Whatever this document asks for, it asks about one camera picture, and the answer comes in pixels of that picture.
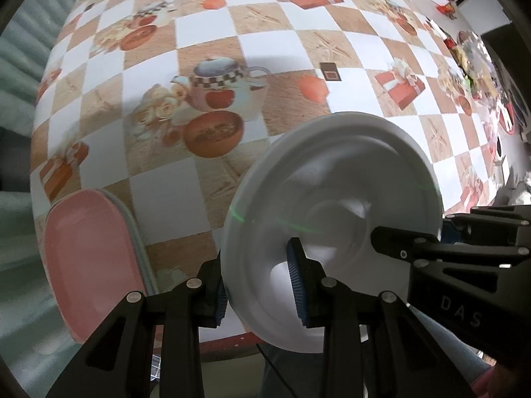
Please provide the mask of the white round bowl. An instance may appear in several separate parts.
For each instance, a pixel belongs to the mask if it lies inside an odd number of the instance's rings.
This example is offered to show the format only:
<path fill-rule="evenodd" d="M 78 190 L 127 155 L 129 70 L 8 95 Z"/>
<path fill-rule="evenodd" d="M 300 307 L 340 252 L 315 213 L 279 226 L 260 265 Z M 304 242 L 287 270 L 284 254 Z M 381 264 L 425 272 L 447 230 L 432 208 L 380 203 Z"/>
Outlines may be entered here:
<path fill-rule="evenodd" d="M 283 134 L 254 162 L 226 216 L 221 274 L 232 309 L 262 341 L 319 353 L 324 332 L 298 317 L 286 245 L 351 289 L 404 298 L 410 268 L 376 252 L 375 227 L 439 235 L 443 202 L 417 142 L 386 119 L 360 112 L 319 117 Z"/>

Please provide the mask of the pink square plate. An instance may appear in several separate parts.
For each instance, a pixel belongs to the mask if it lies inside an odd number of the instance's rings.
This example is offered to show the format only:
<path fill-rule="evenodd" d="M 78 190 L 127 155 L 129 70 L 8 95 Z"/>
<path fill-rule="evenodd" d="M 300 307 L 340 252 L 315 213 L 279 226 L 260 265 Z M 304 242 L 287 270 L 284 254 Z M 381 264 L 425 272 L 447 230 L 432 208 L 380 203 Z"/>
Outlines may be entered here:
<path fill-rule="evenodd" d="M 99 190 L 79 190 L 48 212 L 43 264 L 72 338 L 85 342 L 131 291 L 146 295 L 120 211 Z"/>

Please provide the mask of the blue square plate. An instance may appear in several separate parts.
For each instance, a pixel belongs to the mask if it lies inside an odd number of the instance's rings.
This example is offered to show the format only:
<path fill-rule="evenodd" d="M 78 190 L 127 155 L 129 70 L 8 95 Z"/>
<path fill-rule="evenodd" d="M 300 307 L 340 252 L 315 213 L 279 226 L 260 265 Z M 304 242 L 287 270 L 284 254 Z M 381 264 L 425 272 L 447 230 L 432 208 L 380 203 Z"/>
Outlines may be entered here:
<path fill-rule="evenodd" d="M 114 206 L 120 211 L 126 223 L 135 252 L 137 264 L 139 265 L 139 271 L 142 277 L 142 282 L 146 289 L 146 295 L 157 295 L 159 293 L 158 283 L 150 265 L 145 244 L 142 241 L 141 235 L 139 233 L 139 228 L 135 218 L 133 217 L 133 214 L 130 212 L 130 209 L 128 209 L 128 207 L 110 191 L 104 189 L 99 189 L 99 191 L 103 195 L 105 195 L 105 197 L 109 199 L 111 203 L 113 203 Z"/>

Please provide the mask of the person's dark trouser leg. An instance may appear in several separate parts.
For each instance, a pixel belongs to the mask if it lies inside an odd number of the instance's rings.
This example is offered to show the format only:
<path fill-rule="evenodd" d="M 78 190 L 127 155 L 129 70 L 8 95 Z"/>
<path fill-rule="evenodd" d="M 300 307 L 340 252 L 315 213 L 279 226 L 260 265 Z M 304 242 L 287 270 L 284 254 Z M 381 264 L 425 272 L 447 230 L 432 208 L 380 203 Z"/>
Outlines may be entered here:
<path fill-rule="evenodd" d="M 258 397 L 320 396 L 323 355 L 297 353 L 270 344 L 257 344 L 265 361 Z"/>

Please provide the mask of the green curtain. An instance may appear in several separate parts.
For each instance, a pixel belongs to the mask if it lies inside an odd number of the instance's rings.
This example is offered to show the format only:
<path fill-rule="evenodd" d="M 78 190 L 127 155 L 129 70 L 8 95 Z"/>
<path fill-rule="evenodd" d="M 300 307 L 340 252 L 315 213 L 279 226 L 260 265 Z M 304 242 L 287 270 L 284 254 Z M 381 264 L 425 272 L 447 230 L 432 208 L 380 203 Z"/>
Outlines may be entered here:
<path fill-rule="evenodd" d="M 30 193 L 35 100 L 76 0 L 1 0 L 1 395 L 43 397 L 77 344 L 39 257 Z"/>

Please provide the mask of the glass tray of sweets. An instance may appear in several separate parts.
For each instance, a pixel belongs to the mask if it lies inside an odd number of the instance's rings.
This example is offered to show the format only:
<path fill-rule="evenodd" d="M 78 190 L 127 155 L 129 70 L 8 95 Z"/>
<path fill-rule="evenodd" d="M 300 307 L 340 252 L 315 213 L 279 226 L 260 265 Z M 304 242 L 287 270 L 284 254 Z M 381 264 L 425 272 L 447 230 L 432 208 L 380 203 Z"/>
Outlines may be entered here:
<path fill-rule="evenodd" d="M 516 127 L 510 94 L 481 38 L 473 32 L 460 31 L 457 39 L 446 35 L 444 42 L 468 81 L 473 99 L 494 110 L 498 125 L 513 135 Z"/>

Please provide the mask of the checkered patterned tablecloth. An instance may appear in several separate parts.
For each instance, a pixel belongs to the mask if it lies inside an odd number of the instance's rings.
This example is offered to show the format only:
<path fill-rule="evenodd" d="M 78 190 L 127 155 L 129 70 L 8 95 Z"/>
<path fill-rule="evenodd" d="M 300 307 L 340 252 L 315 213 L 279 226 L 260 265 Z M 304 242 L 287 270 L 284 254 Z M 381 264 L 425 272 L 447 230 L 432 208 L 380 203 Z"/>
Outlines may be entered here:
<path fill-rule="evenodd" d="M 77 190 L 135 218 L 160 289 L 215 251 L 239 182 L 305 121 L 359 110 L 405 129 L 445 209 L 492 201 L 486 110 L 438 84 L 456 68 L 414 0 L 76 0 L 40 81 L 35 225 Z"/>

